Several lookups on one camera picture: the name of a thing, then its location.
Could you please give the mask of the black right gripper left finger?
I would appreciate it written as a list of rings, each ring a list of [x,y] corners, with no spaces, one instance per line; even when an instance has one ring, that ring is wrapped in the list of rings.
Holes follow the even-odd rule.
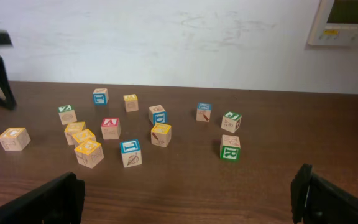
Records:
[[[72,172],[0,206],[3,223],[80,223],[85,182]]]

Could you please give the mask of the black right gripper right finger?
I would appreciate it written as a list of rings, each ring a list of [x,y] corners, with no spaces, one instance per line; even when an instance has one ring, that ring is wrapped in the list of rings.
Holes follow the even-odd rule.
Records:
[[[290,185],[294,223],[358,223],[358,198],[303,164]]]

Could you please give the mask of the yellow C wooden block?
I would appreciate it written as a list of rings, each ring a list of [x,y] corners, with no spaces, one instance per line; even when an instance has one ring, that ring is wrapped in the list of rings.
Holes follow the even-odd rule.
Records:
[[[5,151],[22,151],[29,143],[26,128],[8,128],[0,135],[0,143]]]

